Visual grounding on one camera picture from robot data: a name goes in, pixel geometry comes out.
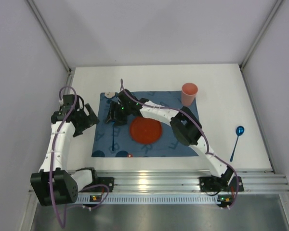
blue spoon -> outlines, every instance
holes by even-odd
[[[237,144],[237,141],[239,139],[239,136],[243,135],[244,133],[244,127],[243,126],[239,126],[236,128],[236,135],[237,135],[237,138],[236,138],[236,144]],[[236,144],[235,144],[235,147],[233,148],[233,152],[231,154],[231,158],[230,158],[230,162],[233,161],[233,156],[235,155],[235,150],[236,150]]]

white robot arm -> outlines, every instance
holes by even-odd
[[[145,102],[145,104],[153,106],[154,108],[145,106],[142,107],[140,109],[140,113],[144,118],[154,119],[161,123],[167,124],[168,126],[171,126],[171,119],[176,117],[176,115],[178,114],[178,111],[175,111],[173,109],[161,109],[161,105],[155,104],[151,101],[147,101]],[[190,144],[189,147],[193,149],[201,158],[207,160],[206,162],[208,168],[213,176],[221,177],[222,174],[224,174],[227,170],[227,165],[221,163],[213,155],[205,154],[207,151],[207,145],[202,136],[198,139],[197,145]],[[210,153],[214,153],[211,147],[209,147],[209,151]]]
[[[99,122],[89,104],[77,96],[75,107],[72,108],[75,95],[64,95],[63,104],[59,111],[51,117],[52,133],[45,155],[45,159],[38,173],[33,173],[30,178],[34,192],[43,206],[52,205],[49,186],[50,171],[53,175],[53,195],[55,203],[68,204],[77,200],[78,192],[86,185],[97,184],[94,168],[84,168],[70,176],[67,172],[67,159],[71,139],[81,135],[82,132]],[[51,169],[51,155],[53,153],[53,167]]]

spoon handle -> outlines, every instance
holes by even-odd
[[[231,157],[230,157],[230,162],[233,161],[233,157],[235,155],[235,150],[236,150],[236,144],[235,144],[235,147],[233,148],[233,151],[232,151],[232,154],[231,154]]]
[[[112,151],[115,150],[115,128],[114,125],[112,125]]]

metal base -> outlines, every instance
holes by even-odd
[[[218,197],[208,198],[204,192],[201,192],[199,177],[210,176],[208,171],[191,172],[167,172],[167,171],[130,171],[130,172],[103,172],[98,171],[98,176],[103,178],[113,177],[114,187],[113,191],[109,194],[105,201],[108,206],[119,206],[118,204],[139,204],[145,206],[151,204],[151,206],[163,206],[161,204],[177,204],[189,206],[188,204],[218,204],[220,199]],[[238,172],[238,175],[242,178],[244,185],[244,191],[239,192],[238,203],[234,206],[235,210],[240,210],[240,197],[242,195],[253,195],[253,199],[249,201],[253,203],[260,194],[266,195],[264,199],[268,198],[268,194],[282,195],[281,199],[283,208],[285,211],[285,217],[289,224],[289,202],[284,198],[289,197],[289,185],[284,175],[277,175],[272,172]],[[30,230],[32,220],[34,217],[33,209],[36,209],[37,198],[32,191],[29,192],[31,196],[28,200],[28,209],[24,214],[24,219],[20,227],[22,230]],[[90,195],[101,195],[101,193],[95,192],[82,192],[79,193],[77,203],[79,204],[91,204]],[[218,196],[228,195],[227,192],[221,192]]]
[[[90,212],[77,206],[67,211],[64,231],[288,231],[279,201],[278,195],[239,195],[230,210],[216,205],[104,205]],[[38,206],[31,231],[60,230],[53,208]]]

cable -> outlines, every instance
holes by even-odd
[[[219,194],[221,191],[217,191],[216,193],[214,194],[208,194],[206,191],[204,191],[206,195],[208,196],[216,196],[217,194]]]
[[[235,188],[233,186],[231,186],[231,197],[232,199],[235,197]]]
[[[98,203],[96,206],[92,207],[92,209],[98,208],[99,206],[102,205],[102,203],[104,202],[104,200],[106,200],[106,198],[108,197],[109,191],[110,191],[110,190],[109,190],[109,187],[108,187],[107,185],[105,185],[105,184],[96,184],[96,185],[93,185],[93,186],[89,186],[89,187],[83,188],[83,189],[81,190],[81,192],[82,192],[82,191],[84,191],[84,190],[94,189],[94,188],[97,188],[97,187],[104,187],[104,188],[106,188],[107,193],[106,193],[106,196],[100,201],[100,203]]]
[[[70,86],[65,86],[65,87],[62,87],[59,91],[59,98],[60,100],[62,100],[62,97],[61,97],[61,92],[63,91],[63,89],[65,88],[70,88],[73,92],[74,92],[74,102],[73,102],[73,105],[72,107],[69,109],[68,113],[66,114],[66,116],[63,118],[63,120],[61,121],[55,135],[54,135],[54,138],[53,138],[53,143],[52,143],[52,152],[51,152],[51,160],[50,160],[50,169],[49,169],[49,190],[50,190],[50,198],[51,198],[51,201],[52,201],[52,205],[53,205],[53,211],[56,215],[56,218],[58,220],[58,223],[60,225],[60,227],[62,229],[65,228],[66,226],[66,205],[64,207],[64,214],[63,214],[63,222],[61,221],[60,219],[60,214],[59,214],[59,211],[58,211],[58,208],[57,208],[57,205],[56,205],[56,201],[55,201],[55,198],[54,198],[54,192],[53,192],[53,159],[54,159],[54,149],[55,149],[55,144],[56,144],[56,140],[57,140],[57,137],[58,137],[58,134],[63,126],[63,124],[65,123],[65,121],[67,120],[67,118],[69,117],[69,115],[72,113],[72,111],[74,110],[75,108],[75,105],[77,103],[77,93],[75,91],[75,89],[73,87],[70,87]]]
[[[145,103],[142,103],[142,102],[139,102],[139,101],[135,100],[132,96],[130,96],[130,95],[126,92],[126,90],[125,90],[125,88],[124,88],[124,86],[123,86],[123,79],[120,80],[120,83],[121,83],[121,88],[120,88],[120,90],[123,90],[123,92],[126,94],[126,96],[129,97],[132,101],[134,101],[135,103],[138,103],[138,104],[140,104],[140,105],[142,105],[142,106],[146,106],[146,107],[150,107],[150,108],[155,108],[154,106],[147,105],[147,104],[145,104]],[[210,150],[209,150],[209,148],[210,148],[210,147],[209,147],[209,141],[208,141],[207,137],[205,136],[205,134],[204,134],[203,130],[201,129],[201,127],[196,123],[196,121],[195,121],[189,114],[187,114],[186,112],[184,112],[184,111],[182,111],[181,109],[178,109],[178,108],[172,108],[172,107],[164,107],[164,106],[162,106],[162,107],[159,107],[159,109],[171,109],[171,110],[175,110],[175,111],[177,111],[177,112],[182,113],[184,116],[186,116],[186,117],[187,117],[190,121],[192,121],[192,123],[196,126],[196,128],[199,130],[200,134],[202,135],[203,139],[205,140],[205,143],[206,143],[206,146],[207,146],[206,154],[213,155],[216,159],[218,159],[220,162],[222,162],[223,164],[227,165],[228,167],[230,167],[230,168],[233,170],[234,175],[235,175],[235,177],[236,177],[236,195],[235,195],[235,197],[234,197],[234,199],[233,199],[232,204],[228,207],[229,209],[232,208],[233,205],[235,204],[236,196],[237,196],[238,191],[239,191],[239,178],[238,178],[238,176],[237,176],[237,173],[236,173],[235,169],[234,169],[230,164],[228,164],[227,162],[225,162],[225,161],[223,161],[221,158],[219,158],[217,155],[215,155],[215,154],[213,154],[213,153],[210,153]]]

